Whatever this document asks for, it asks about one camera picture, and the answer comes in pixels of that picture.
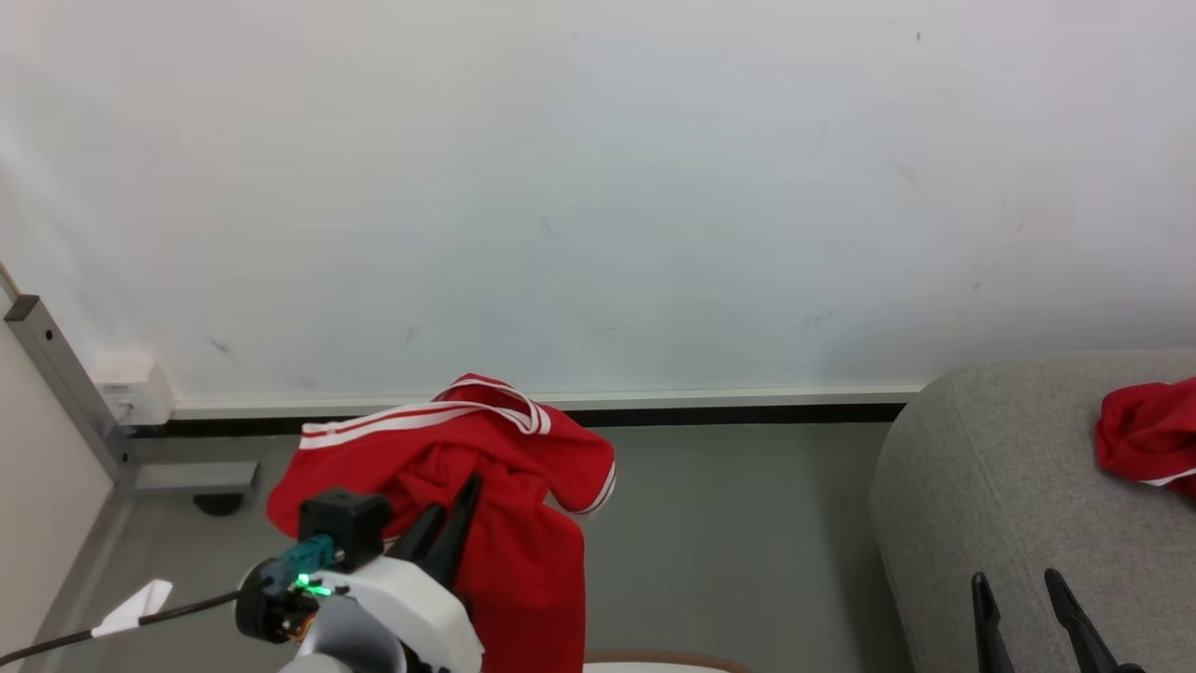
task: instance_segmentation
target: white baseboard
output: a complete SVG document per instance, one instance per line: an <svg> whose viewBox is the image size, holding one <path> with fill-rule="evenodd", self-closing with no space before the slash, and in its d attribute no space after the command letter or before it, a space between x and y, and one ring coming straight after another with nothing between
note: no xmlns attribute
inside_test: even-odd
<svg viewBox="0 0 1196 673"><path fill-rule="evenodd" d="M808 388L752 388L725 391L652 391L641 393L548 393L536 402L565 411L751 408L907 403L921 386L824 386ZM311 400L179 400L175 421L228 418L304 418L365 416L401 405L426 403L420 398L341 398Z"/></svg>

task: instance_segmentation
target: black cable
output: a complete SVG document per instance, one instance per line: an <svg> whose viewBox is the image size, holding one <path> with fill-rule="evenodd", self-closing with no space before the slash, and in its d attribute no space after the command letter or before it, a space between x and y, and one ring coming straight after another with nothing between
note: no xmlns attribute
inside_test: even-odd
<svg viewBox="0 0 1196 673"><path fill-rule="evenodd" d="M19 649L13 653L8 653L0 656L0 667L7 666L13 661L20 661L26 656L33 656L35 654L42 654L43 651L50 651L51 649L65 648L67 646L73 646L75 643L81 643L84 641L91 640L91 630L79 631L78 634L71 634L69 636L62 636L60 638L54 638L53 641L45 641L44 643L37 643L36 646L29 646L25 649Z"/></svg>
<svg viewBox="0 0 1196 673"><path fill-rule="evenodd" d="M261 582L252 585L250 587L237 589L236 592L228 592L227 594L222 594L213 599L193 602L191 605L184 605L182 607L167 610L166 612L159 612L157 614L147 614L138 619L138 625L148 626L150 624L157 624L159 622L166 622L167 619L175 619L176 617L187 617L188 614L203 612L205 610L209 610L224 605L226 602L232 602L254 592L260 592L264 589L270 582L273 582L273 580L268 579L262 580ZM91 631L92 631L91 629L87 629L86 631L79 631L77 634L71 634L69 636L61 636L50 641L45 641L44 643L37 643L36 646L29 646L28 648L8 653L4 656L0 656L0 668L12 663L13 661L20 661L26 656L33 656L35 654L42 654L45 651L50 651L53 649L59 649L67 646L73 646L75 643L81 643L84 641L90 641Z"/></svg>
<svg viewBox="0 0 1196 673"><path fill-rule="evenodd" d="M236 592L228 592L227 594L219 595L214 599L202 600L199 602L193 602L191 605L184 605L182 607L176 607L173 610L167 610L166 612L159 612L157 614L147 614L138 619L138 624L142 626L148 626L150 624L157 624L159 622L165 622L167 619L175 619L176 617L187 617L188 614L195 614L196 612L203 612L205 610L224 605L226 602L232 602L244 595L252 594L254 592L261 592L274 580L262 580L256 585L251 585L243 589L237 589Z"/></svg>

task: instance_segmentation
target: metal frame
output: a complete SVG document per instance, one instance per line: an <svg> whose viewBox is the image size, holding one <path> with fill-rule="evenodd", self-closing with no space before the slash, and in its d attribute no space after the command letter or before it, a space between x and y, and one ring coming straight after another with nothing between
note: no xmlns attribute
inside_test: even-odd
<svg viewBox="0 0 1196 673"><path fill-rule="evenodd" d="M41 296L18 294L4 319L117 492L203 496L248 494L254 490L258 472L258 464L254 461L139 461Z"/></svg>

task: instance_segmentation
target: red cloth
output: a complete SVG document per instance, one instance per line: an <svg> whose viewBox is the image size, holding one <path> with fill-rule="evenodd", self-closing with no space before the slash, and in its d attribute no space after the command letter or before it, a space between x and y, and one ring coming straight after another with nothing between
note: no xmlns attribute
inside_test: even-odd
<svg viewBox="0 0 1196 673"><path fill-rule="evenodd" d="M1097 423L1100 467L1196 497L1196 379L1113 391Z"/></svg>
<svg viewBox="0 0 1196 673"><path fill-rule="evenodd" d="M299 506L334 487L384 494L386 536L423 509L448 506L482 475L456 591L472 606L487 673L580 673L585 654L585 544L566 510L596 512L615 487L602 438L501 381L466 374L429 404L346 423L304 426L267 515L295 537Z"/></svg>

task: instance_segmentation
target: white wall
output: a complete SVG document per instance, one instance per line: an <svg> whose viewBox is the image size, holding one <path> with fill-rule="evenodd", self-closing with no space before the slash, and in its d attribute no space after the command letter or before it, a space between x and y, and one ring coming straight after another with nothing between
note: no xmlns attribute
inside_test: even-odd
<svg viewBox="0 0 1196 673"><path fill-rule="evenodd" d="M0 314L11 305L0 293ZM6 654L33 642L112 487L7 325L0 325L0 438Z"/></svg>
<svg viewBox="0 0 1196 673"><path fill-rule="evenodd" d="M184 405L1186 345L1194 37L1179 0L0 0L0 245Z"/></svg>

